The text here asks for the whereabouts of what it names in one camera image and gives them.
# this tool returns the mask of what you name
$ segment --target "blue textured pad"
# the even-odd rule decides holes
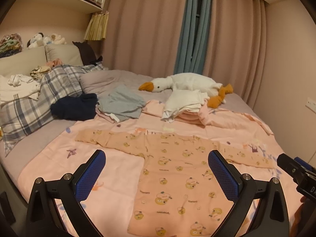
[[[300,163],[307,170],[312,171],[312,166],[310,164],[306,163],[304,160],[300,159],[299,157],[296,157],[294,160],[296,162]]]
[[[91,162],[76,184],[76,200],[86,200],[105,166],[105,153],[101,151]]]
[[[226,198],[235,203],[238,199],[238,184],[214,152],[209,153],[208,161]]]

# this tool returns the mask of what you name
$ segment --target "wall socket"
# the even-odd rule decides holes
[[[311,109],[313,112],[316,113],[316,101],[312,100],[311,98],[307,97],[306,107]]]

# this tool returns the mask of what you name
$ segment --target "pink blanket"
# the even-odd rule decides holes
[[[296,184],[293,180],[276,165],[276,158],[282,153],[282,149],[275,141],[269,127],[248,114],[243,115],[225,110],[213,110],[208,113],[206,119],[208,123],[205,126],[180,121],[167,123],[161,121],[157,116],[142,113],[139,119],[130,119],[119,124],[112,124],[99,116],[93,120],[77,122],[47,145],[23,169],[18,179],[18,188],[28,200],[37,177],[43,177],[46,181],[59,179],[67,172],[74,172],[80,164],[88,160],[96,149],[102,149],[107,156],[106,166],[88,199],[81,204],[104,236],[131,236],[127,233],[127,227],[133,215],[134,199],[143,167],[143,158],[99,145],[75,142],[75,136],[80,130],[87,128],[130,133],[140,131],[176,132],[180,135],[196,135],[212,139],[236,148],[258,152],[264,157],[273,159],[274,169],[239,164],[235,164],[235,166],[241,174],[249,173],[254,179],[269,181],[271,177],[278,177],[287,200],[290,219],[293,220],[293,215],[300,205],[301,195],[296,192]],[[257,201],[253,202],[238,236],[245,233],[257,204]],[[57,201],[57,205],[68,231],[76,236],[61,202]]]

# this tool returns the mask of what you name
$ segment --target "white stuffed goose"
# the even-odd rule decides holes
[[[200,90],[210,97],[207,106],[211,108],[217,108],[221,103],[225,103],[225,94],[233,92],[230,84],[223,87],[213,79],[195,73],[180,73],[166,78],[155,78],[151,82],[142,84],[138,89],[148,92],[162,92],[166,89]]]

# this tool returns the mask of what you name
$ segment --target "pink curtain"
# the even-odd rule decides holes
[[[212,0],[203,75],[224,85],[252,108],[258,94],[266,48],[263,0]]]
[[[110,0],[103,65],[152,77],[173,74],[186,0]]]

